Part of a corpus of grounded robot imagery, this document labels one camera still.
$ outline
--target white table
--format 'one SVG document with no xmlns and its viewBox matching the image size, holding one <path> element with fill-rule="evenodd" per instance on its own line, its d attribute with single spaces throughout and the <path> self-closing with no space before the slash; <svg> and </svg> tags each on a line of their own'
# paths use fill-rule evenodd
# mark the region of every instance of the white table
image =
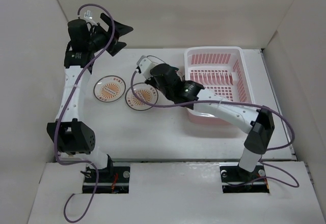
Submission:
<svg viewBox="0 0 326 224">
<path fill-rule="evenodd" d="M 300 183 L 291 188 L 269 180 L 268 193 L 223 193 L 218 163 L 134 163 L 129 194 L 96 194 L 78 224 L 325 224 L 303 162 L 273 162 Z M 67 223 L 63 207 L 81 193 L 85 164 L 48 163 L 29 224 Z M 266 175 L 294 184 L 287 175 L 266 167 Z M 78 219 L 90 194 L 76 194 L 67 214 Z"/>
<path fill-rule="evenodd" d="M 249 80 L 258 104 L 277 110 L 260 50 L 244 50 Z M 184 49 L 124 49 L 115 57 L 105 53 L 95 63 L 85 100 L 85 123 L 95 131 L 96 144 L 114 160 L 238 160 L 246 135 L 234 126 L 203 126 L 189 121 L 185 108 L 151 108 L 135 111 L 124 96 L 111 103 L 93 95 L 97 80 L 107 75 L 130 78 L 141 55 L 155 55 L 172 66 L 183 68 Z M 136 82 L 144 82 L 137 75 Z M 171 104 L 162 94 L 159 104 Z M 281 121 L 274 117 L 270 147 L 287 143 Z M 264 159 L 291 160 L 289 148 L 267 152 Z"/>
</svg>

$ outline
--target plate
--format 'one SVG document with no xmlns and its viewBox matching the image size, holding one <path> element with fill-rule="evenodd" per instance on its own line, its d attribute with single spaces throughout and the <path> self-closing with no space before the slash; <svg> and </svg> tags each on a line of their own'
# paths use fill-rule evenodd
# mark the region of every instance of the plate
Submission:
<svg viewBox="0 0 326 224">
<path fill-rule="evenodd" d="M 140 96 L 149 103 L 156 104 L 158 101 L 157 89 L 152 87 L 151 85 L 148 85 L 146 83 L 137 83 L 133 85 L 133 90 L 137 93 L 138 96 Z M 132 94 L 131 88 L 129 88 L 126 92 L 125 100 L 127 105 L 134 110 L 144 111 L 152 107 L 136 99 L 136 97 Z"/>
<path fill-rule="evenodd" d="M 94 86 L 94 96 L 102 102 L 114 102 L 126 91 L 124 80 L 115 75 L 101 78 Z"/>
</svg>

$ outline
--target pink dish rack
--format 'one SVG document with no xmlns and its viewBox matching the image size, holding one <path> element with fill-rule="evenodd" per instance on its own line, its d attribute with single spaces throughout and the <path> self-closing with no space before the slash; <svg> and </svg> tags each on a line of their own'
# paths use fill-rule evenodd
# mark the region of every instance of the pink dish rack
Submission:
<svg viewBox="0 0 326 224">
<path fill-rule="evenodd" d="M 215 94 L 234 102 L 254 103 L 242 49 L 239 47 L 193 47 L 184 52 L 185 79 L 193 80 Z M 197 124 L 227 122 L 209 114 L 188 110 Z"/>
</svg>

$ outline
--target white wall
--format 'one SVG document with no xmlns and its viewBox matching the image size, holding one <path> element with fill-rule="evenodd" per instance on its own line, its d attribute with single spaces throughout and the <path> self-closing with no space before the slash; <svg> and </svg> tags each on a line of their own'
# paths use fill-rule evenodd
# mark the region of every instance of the white wall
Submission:
<svg viewBox="0 0 326 224">
<path fill-rule="evenodd" d="M 326 0 L 295 0 L 264 51 L 276 94 L 297 133 L 326 216 Z"/>
<path fill-rule="evenodd" d="M 0 222 L 26 223 L 64 84 L 66 19 L 56 0 L 0 0 Z"/>
<path fill-rule="evenodd" d="M 59 0 L 69 20 L 85 3 L 105 6 L 134 31 L 128 47 L 265 47 L 293 0 Z"/>
</svg>

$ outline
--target orange sun pattern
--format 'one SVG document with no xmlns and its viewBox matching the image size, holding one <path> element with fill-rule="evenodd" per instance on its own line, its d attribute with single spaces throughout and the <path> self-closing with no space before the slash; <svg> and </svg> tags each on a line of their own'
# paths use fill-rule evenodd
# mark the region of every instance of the orange sun pattern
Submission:
<svg viewBox="0 0 326 224">
<path fill-rule="evenodd" d="M 102 86 L 100 93 L 103 98 L 112 99 L 119 95 L 120 88 L 115 83 L 108 83 Z"/>
<path fill-rule="evenodd" d="M 143 98 L 145 101 L 149 102 L 152 99 L 152 95 L 148 90 L 145 89 L 139 89 L 136 91 L 137 95 L 140 96 L 141 98 Z M 138 106 L 143 106 L 144 103 L 142 103 L 141 101 L 139 101 L 138 99 L 136 99 L 136 97 L 133 95 L 132 96 L 132 101 L 134 104 L 138 105 Z"/>
</svg>

